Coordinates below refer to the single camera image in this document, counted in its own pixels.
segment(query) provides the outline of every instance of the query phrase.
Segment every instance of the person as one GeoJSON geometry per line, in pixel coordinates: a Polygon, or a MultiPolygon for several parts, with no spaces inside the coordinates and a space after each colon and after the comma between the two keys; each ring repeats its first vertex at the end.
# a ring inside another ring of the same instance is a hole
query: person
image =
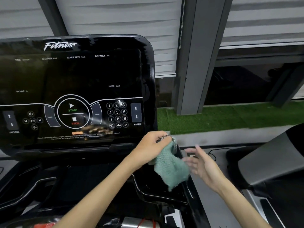
{"type": "MultiPolygon", "coordinates": [[[[94,228],[107,207],[131,174],[154,159],[170,143],[165,131],[148,132],[136,148],[74,208],[64,215],[54,228],[94,228]]],[[[183,158],[191,172],[218,193],[232,211],[242,228],[271,228],[271,226],[250,205],[245,197],[224,176],[218,165],[198,145],[185,150],[196,157],[183,158]]]]}

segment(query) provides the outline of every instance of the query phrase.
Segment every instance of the treadmill display screen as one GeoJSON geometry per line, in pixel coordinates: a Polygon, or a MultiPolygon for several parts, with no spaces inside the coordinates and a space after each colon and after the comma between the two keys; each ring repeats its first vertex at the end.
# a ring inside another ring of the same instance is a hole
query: treadmill display screen
{"type": "Polygon", "coordinates": [[[145,134],[140,51],[0,56],[1,145],[145,134]]]}

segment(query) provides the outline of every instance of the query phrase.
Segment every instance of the forearm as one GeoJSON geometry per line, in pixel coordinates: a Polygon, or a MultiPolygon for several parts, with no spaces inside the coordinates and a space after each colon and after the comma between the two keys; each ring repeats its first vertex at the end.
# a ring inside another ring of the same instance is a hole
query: forearm
{"type": "Polygon", "coordinates": [[[228,179],[223,184],[219,195],[242,228],[271,228],[228,179]]]}
{"type": "Polygon", "coordinates": [[[63,216],[54,227],[96,227],[115,195],[136,170],[136,166],[129,159],[130,157],[126,157],[100,184],[63,216]]]}

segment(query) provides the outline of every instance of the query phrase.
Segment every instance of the person's left hand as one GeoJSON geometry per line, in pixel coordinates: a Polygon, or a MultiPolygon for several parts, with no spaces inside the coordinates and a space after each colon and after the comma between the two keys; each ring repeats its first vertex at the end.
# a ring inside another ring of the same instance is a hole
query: person's left hand
{"type": "Polygon", "coordinates": [[[142,138],[136,148],[128,155],[128,158],[134,162],[136,169],[154,159],[172,141],[172,138],[167,136],[156,143],[158,138],[166,135],[165,131],[151,131],[142,138]]]}

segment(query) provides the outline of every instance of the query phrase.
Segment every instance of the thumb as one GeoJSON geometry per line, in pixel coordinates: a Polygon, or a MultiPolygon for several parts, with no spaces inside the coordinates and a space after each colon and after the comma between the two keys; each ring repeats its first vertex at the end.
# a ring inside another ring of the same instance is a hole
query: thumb
{"type": "Polygon", "coordinates": [[[162,139],[160,142],[156,143],[158,148],[162,150],[165,148],[170,142],[172,141],[171,136],[167,136],[166,138],[162,139]]]}
{"type": "Polygon", "coordinates": [[[195,145],[195,148],[204,161],[208,161],[211,158],[199,145],[195,145]]]}

